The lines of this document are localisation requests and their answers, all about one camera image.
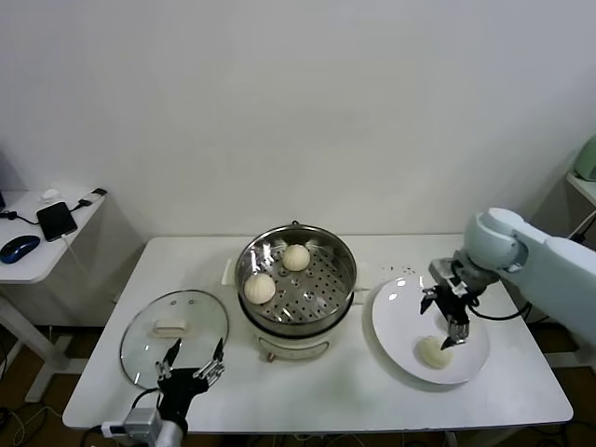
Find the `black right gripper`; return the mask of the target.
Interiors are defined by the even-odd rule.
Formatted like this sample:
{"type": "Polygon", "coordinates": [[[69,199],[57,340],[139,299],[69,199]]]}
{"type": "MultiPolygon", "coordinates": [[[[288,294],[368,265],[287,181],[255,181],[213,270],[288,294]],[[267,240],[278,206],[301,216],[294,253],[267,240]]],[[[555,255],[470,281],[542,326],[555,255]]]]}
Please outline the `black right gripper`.
{"type": "Polygon", "coordinates": [[[459,321],[468,321],[466,300],[454,294],[449,286],[442,284],[436,285],[435,288],[423,289],[422,293],[420,314],[424,315],[435,302],[447,320],[447,337],[440,348],[448,349],[464,344],[468,338],[468,323],[459,321]]]}

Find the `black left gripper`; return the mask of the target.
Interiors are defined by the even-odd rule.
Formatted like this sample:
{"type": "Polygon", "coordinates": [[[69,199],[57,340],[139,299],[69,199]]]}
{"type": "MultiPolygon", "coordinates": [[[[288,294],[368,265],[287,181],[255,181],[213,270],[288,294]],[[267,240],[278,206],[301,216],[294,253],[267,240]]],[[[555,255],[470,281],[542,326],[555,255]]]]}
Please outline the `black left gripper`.
{"type": "Polygon", "coordinates": [[[156,362],[157,385],[163,397],[158,406],[162,419],[184,419],[193,399],[209,390],[224,372],[224,339],[221,338],[211,360],[197,371],[192,368],[173,369],[182,339],[178,338],[164,358],[156,362]]]}

